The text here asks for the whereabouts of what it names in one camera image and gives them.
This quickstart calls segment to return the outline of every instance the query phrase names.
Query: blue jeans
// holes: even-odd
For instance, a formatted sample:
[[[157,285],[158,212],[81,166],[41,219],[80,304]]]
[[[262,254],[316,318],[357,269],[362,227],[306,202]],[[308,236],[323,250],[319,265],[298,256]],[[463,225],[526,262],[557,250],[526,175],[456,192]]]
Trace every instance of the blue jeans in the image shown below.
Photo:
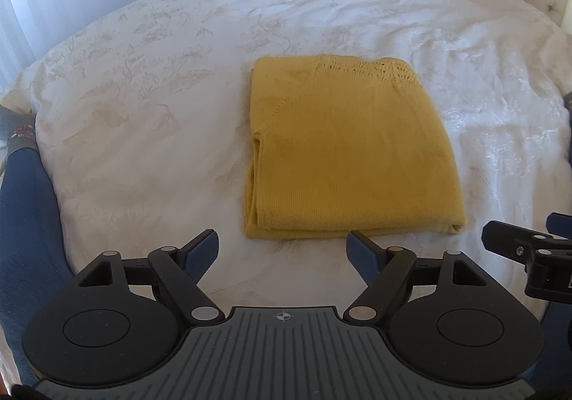
[[[0,326],[22,384],[35,384],[22,331],[72,276],[50,178],[38,152],[17,150],[6,160],[0,189]]]

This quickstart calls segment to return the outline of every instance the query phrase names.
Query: wrinkled fabric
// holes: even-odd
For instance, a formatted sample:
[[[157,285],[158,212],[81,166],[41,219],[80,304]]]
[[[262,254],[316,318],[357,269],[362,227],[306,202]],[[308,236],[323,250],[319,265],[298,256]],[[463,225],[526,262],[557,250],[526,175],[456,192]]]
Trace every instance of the wrinkled fabric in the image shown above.
[[[544,230],[572,213],[570,41],[521,0],[139,0],[55,47],[4,103],[38,110],[42,160],[75,270],[220,236],[200,287],[233,305],[346,308],[364,289],[343,239],[251,240],[251,69],[263,55],[407,61],[451,141],[467,230],[377,237],[419,256],[463,250],[537,315],[521,265],[485,251],[482,226]]]

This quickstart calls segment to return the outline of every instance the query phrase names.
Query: person's leg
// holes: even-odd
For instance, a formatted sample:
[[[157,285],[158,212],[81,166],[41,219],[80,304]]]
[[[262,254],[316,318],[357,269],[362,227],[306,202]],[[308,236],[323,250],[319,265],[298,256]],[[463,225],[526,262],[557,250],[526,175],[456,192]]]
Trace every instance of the person's leg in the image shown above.
[[[22,350],[30,318],[72,277],[58,202],[35,144],[34,117],[0,107],[8,158],[0,188],[0,326],[22,384],[33,376]]]

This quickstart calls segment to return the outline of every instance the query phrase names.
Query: folded yellow sweater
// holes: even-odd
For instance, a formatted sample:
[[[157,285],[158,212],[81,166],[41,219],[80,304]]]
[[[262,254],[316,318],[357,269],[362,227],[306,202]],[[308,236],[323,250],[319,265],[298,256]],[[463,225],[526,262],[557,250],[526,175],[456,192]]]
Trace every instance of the folded yellow sweater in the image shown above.
[[[395,58],[260,58],[252,77],[249,237],[296,239],[465,222],[447,133]]]

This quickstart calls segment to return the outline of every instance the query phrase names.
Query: yellow knit garment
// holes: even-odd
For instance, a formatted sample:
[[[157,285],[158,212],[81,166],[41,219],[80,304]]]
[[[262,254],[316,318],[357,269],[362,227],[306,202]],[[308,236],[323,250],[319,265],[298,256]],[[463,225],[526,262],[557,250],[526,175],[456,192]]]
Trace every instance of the yellow knit garment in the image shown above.
[[[453,150],[430,97],[396,58],[260,58],[252,77],[249,237],[460,232]]]

